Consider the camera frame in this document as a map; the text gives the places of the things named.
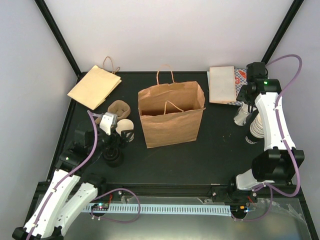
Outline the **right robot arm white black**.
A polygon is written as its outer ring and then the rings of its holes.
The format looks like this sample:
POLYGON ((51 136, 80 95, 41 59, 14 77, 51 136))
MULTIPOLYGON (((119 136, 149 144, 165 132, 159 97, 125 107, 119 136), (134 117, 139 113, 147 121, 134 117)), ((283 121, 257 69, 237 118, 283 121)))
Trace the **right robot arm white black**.
POLYGON ((305 159, 303 150, 298 150, 287 128, 282 100, 284 89, 278 79, 268 77, 264 62, 246 66, 246 81, 237 95, 241 107, 234 116, 238 126, 247 123, 254 111, 246 141, 255 144, 264 140, 264 151, 252 160, 251 168, 234 176, 226 189, 232 202, 243 202, 264 187, 270 187, 286 197, 296 196, 301 187, 299 167, 305 159))

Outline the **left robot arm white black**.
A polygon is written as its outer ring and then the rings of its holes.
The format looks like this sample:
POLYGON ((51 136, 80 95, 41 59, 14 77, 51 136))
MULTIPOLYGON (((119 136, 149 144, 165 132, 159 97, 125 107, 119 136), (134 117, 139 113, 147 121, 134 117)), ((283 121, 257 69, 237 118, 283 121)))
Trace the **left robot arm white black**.
POLYGON ((93 173, 87 175, 77 192, 68 200, 87 166, 103 157, 109 166, 117 167, 123 160, 121 148, 133 139, 134 131, 113 130, 107 134, 94 126, 78 128, 73 141, 59 156, 51 183, 40 204, 25 223, 17 227, 15 240, 62 240, 82 209, 94 199, 103 199, 108 192, 106 180, 93 173))

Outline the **brown kraft paper bag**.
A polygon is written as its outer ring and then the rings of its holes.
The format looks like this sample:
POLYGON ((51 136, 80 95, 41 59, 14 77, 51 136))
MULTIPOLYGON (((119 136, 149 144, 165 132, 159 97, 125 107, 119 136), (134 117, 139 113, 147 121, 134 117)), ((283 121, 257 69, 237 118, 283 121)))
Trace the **brown kraft paper bag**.
POLYGON ((138 92, 138 113, 148 149, 197 140, 205 95, 197 81, 176 82, 170 70, 171 83, 161 84, 160 71, 156 85, 138 92))

